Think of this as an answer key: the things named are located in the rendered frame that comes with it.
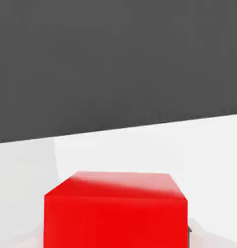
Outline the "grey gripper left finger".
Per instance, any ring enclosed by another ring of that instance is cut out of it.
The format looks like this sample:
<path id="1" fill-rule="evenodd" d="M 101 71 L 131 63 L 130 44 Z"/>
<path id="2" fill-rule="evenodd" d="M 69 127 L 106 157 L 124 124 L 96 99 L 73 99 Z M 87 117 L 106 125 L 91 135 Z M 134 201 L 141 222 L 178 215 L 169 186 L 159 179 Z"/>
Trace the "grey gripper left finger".
<path id="1" fill-rule="evenodd" d="M 14 248 L 43 248 L 44 225 L 40 223 L 34 230 L 18 237 Z"/>

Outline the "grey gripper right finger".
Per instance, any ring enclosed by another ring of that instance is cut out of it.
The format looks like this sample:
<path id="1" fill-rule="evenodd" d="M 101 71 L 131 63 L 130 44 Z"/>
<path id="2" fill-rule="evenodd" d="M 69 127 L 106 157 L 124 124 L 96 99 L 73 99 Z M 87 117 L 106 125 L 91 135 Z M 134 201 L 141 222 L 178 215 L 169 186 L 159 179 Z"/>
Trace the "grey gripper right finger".
<path id="1" fill-rule="evenodd" d="M 205 231 L 194 218 L 188 218 L 188 225 L 190 248 L 237 248 L 237 242 Z"/>

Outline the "small red cube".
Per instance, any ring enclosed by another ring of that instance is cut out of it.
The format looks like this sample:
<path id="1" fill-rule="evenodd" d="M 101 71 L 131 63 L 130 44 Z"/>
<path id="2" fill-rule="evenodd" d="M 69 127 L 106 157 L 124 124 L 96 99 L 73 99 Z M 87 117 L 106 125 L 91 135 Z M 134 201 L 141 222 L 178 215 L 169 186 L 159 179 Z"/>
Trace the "small red cube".
<path id="1" fill-rule="evenodd" d="M 188 244 L 188 201 L 166 173 L 82 171 L 44 197 L 44 248 Z"/>

